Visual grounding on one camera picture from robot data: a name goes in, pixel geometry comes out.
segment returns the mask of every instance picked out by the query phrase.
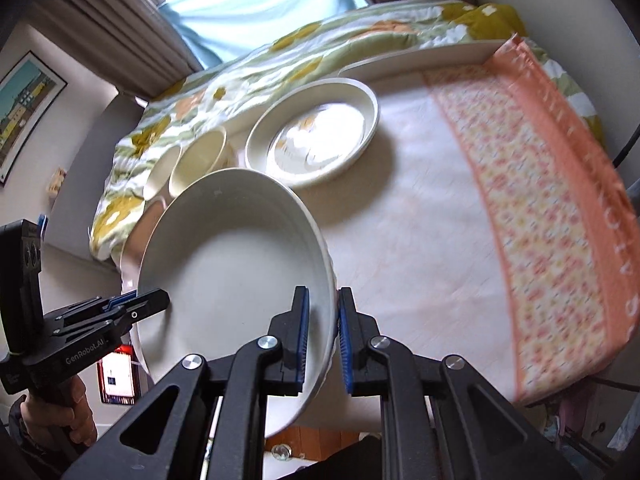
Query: finger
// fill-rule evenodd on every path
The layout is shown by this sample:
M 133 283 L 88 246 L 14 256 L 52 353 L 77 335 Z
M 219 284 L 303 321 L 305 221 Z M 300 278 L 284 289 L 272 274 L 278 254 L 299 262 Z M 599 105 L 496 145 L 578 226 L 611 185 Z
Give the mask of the finger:
M 82 400 L 85 394 L 86 386 L 84 386 L 82 379 L 77 375 L 73 376 L 71 378 L 71 398 L 77 404 L 78 402 L 80 402 L 80 400 Z
M 69 433 L 69 438 L 75 442 L 76 444 L 80 444 L 85 440 L 91 439 L 94 434 L 95 424 L 92 418 L 88 418 L 82 426 L 80 426 L 77 430 L 73 430 Z
M 76 418 L 74 410 L 49 404 L 31 397 L 20 406 L 22 418 L 27 425 L 34 426 L 69 426 Z
M 91 411 L 86 397 L 83 397 L 74 408 L 74 420 L 71 423 L 71 429 L 77 430 L 82 426 L 88 418 L 93 418 L 94 412 Z
M 87 447 L 92 446 L 93 444 L 95 444 L 95 441 L 98 440 L 98 429 L 95 427 L 94 424 L 94 430 L 92 431 L 91 437 L 89 437 L 87 440 L 85 440 L 83 442 L 83 444 Z

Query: black cable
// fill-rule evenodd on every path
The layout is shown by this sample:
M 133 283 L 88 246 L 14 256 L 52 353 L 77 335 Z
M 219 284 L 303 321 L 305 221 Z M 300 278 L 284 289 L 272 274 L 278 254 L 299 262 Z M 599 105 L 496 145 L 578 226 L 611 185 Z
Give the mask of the black cable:
M 634 144 L 639 138 L 640 138 L 640 124 L 638 124 L 638 127 L 634 131 L 634 134 L 631 136 L 631 138 L 625 144 L 625 147 L 622 148 L 622 150 L 620 150 L 620 153 L 618 153 L 616 158 L 613 159 L 614 168 L 617 168 L 622 163 L 622 161 L 626 159 L 626 156 L 629 154 L 629 152 L 631 151 L 631 148 L 634 146 Z

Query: wooden floor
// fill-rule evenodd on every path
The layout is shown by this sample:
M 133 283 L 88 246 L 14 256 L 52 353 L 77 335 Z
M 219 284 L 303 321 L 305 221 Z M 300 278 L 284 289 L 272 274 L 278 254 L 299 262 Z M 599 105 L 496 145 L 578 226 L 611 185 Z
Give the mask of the wooden floor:
M 348 431 L 314 430 L 289 426 L 267 439 L 264 449 L 270 451 L 277 444 L 287 444 L 295 458 L 325 460 L 332 454 L 358 441 L 359 433 Z

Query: white cup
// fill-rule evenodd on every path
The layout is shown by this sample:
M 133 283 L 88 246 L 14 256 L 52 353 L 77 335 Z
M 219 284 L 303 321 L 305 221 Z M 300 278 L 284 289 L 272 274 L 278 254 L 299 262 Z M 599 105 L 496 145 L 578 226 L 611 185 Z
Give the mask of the white cup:
M 161 197 L 165 205 L 169 205 L 172 197 L 169 193 L 169 179 L 174 171 L 181 153 L 180 146 L 172 146 L 158 159 L 146 180 L 142 190 L 142 198 L 145 199 L 145 208 L 155 198 Z
M 182 153 L 169 178 L 169 194 L 176 198 L 196 180 L 234 165 L 234 151 L 219 126 L 199 136 Z

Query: framed picture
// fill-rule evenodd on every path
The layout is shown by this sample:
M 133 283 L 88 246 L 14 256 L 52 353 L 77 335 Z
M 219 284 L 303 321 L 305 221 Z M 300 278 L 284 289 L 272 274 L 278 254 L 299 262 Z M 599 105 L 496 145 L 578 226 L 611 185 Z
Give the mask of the framed picture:
M 0 82 L 0 187 L 24 143 L 66 82 L 28 52 Z

